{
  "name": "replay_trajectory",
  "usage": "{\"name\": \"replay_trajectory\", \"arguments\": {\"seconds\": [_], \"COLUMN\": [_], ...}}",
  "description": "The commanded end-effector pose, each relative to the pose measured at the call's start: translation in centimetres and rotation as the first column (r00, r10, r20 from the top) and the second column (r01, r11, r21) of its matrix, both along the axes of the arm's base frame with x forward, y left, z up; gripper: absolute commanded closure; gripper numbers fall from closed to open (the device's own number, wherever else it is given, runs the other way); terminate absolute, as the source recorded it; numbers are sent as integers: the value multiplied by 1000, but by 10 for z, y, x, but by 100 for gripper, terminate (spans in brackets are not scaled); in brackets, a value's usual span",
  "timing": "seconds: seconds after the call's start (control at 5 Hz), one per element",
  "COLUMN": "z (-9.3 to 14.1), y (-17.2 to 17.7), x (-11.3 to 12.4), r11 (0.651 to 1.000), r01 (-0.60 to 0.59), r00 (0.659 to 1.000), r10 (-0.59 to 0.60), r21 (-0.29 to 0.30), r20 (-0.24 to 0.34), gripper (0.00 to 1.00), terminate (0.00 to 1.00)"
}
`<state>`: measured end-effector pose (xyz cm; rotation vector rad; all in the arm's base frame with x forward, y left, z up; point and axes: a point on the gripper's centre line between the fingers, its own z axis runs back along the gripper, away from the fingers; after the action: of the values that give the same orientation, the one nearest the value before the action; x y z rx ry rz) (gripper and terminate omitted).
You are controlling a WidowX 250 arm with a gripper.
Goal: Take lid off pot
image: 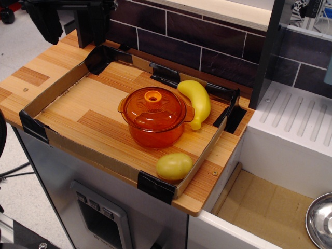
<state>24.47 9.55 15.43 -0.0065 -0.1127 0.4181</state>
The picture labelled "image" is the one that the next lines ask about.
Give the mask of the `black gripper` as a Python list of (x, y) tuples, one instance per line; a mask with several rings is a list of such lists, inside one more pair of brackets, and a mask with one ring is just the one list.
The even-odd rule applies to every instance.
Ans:
[[(106, 41), (109, 12), (110, 10), (116, 10), (116, 1), (24, 1), (25, 6), (28, 3), (34, 6), (48, 5), (58, 8), (89, 7), (89, 18), (96, 46)], [(56, 45), (63, 34), (57, 11), (50, 7), (29, 7), (27, 11), (43, 38), (47, 42)]]

